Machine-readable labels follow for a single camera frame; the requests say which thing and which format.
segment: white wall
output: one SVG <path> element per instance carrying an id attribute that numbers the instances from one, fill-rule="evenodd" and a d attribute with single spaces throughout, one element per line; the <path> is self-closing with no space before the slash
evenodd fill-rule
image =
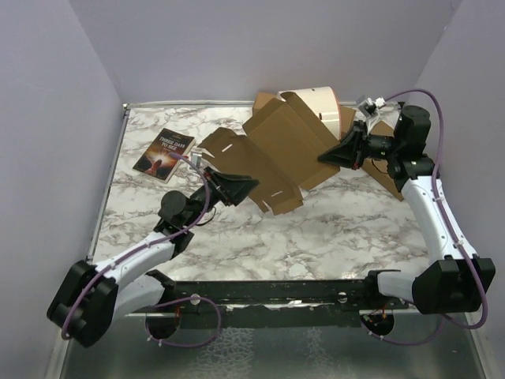
<path id="1" fill-rule="evenodd" d="M 496 265 L 488 293 L 487 332 L 505 373 L 504 20 L 503 0 L 463 0 L 417 86 L 433 91 L 443 110 L 442 178 L 447 200 L 479 254 L 491 257 Z M 428 105 L 423 95 L 412 96 L 410 102 Z M 435 114 L 431 106 L 428 109 Z M 433 128 L 431 153 L 437 133 Z"/>
<path id="2" fill-rule="evenodd" d="M 460 0 L 70 0 L 126 102 L 410 88 Z"/>
<path id="3" fill-rule="evenodd" d="M 0 377 L 43 377 L 46 311 L 86 254 L 121 101 L 66 0 L 0 2 Z"/>

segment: book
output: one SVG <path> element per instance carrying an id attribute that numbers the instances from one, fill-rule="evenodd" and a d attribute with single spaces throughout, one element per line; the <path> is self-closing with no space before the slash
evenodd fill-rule
<path id="1" fill-rule="evenodd" d="M 181 163 L 180 160 L 169 156 L 169 153 L 176 152 L 185 156 L 194 144 L 194 137 L 163 129 L 135 163 L 133 169 L 168 182 Z"/>

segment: white marble countertop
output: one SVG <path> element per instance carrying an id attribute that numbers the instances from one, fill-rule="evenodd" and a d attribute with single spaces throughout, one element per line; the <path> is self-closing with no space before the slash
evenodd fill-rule
<path id="1" fill-rule="evenodd" d="M 241 132 L 248 107 L 132 109 L 110 187 L 94 261 L 139 242 L 158 222 L 168 190 L 190 195 L 201 186 L 183 163 L 164 184 L 132 169 L 162 128 L 201 142 L 217 127 Z M 304 193 L 305 205 L 281 216 L 249 199 L 218 205 L 212 222 L 193 229 L 188 249 L 157 269 L 175 280 L 310 280 L 365 277 L 371 269 L 419 273 L 425 242 L 409 205 L 364 171 L 342 169 Z"/>

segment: brown cardboard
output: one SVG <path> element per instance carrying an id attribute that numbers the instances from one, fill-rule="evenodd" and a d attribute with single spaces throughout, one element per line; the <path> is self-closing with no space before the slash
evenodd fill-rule
<path id="1" fill-rule="evenodd" d="M 243 125 L 247 136 L 218 128 L 201 144 L 204 158 L 218 170 L 260 181 L 250 194 L 263 212 L 275 215 L 303 205 L 300 189 L 311 190 L 340 171 L 317 161 L 338 140 L 293 92 L 272 96 Z"/>
<path id="2" fill-rule="evenodd" d="M 354 115 L 356 111 L 348 107 L 340 107 L 341 123 L 340 123 L 340 136 L 341 138 L 347 133 L 352 122 L 354 120 Z M 384 121 L 380 121 L 372 129 L 372 134 L 381 136 L 393 137 L 393 127 L 388 125 Z M 387 174 L 387 162 L 383 160 L 374 160 L 372 163 L 371 159 L 366 159 L 362 166 L 363 170 L 374 178 L 382 187 L 384 187 L 389 193 L 391 193 L 398 200 L 402 201 L 402 194 L 396 189 L 395 182 Z"/>
<path id="3" fill-rule="evenodd" d="M 252 114 L 256 114 L 257 111 L 263 108 L 266 103 L 274 98 L 275 95 L 273 93 L 258 92 L 258 95 L 256 95 L 256 100 L 254 100 L 254 104 L 252 105 Z"/>
<path id="4" fill-rule="evenodd" d="M 205 138 L 200 147 L 213 155 L 204 153 L 203 157 L 220 171 L 250 175 L 260 181 L 249 197 L 263 212 L 268 211 L 265 203 L 275 215 L 303 205 L 300 189 L 247 136 L 238 136 L 231 129 L 218 128 Z"/>
<path id="5" fill-rule="evenodd" d="M 311 190 L 340 171 L 317 161 L 338 140 L 295 93 L 281 96 L 286 101 L 271 99 L 243 128 L 292 182 Z"/>

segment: book title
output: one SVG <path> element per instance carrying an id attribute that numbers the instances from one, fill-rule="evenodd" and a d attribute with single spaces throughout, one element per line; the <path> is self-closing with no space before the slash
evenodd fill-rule
<path id="1" fill-rule="evenodd" d="M 185 148 L 186 147 L 186 144 L 182 144 L 181 142 L 172 141 L 169 138 L 160 137 L 159 139 L 161 140 L 161 145 L 164 148 L 169 148 L 170 150 L 177 150 L 178 148 Z"/>

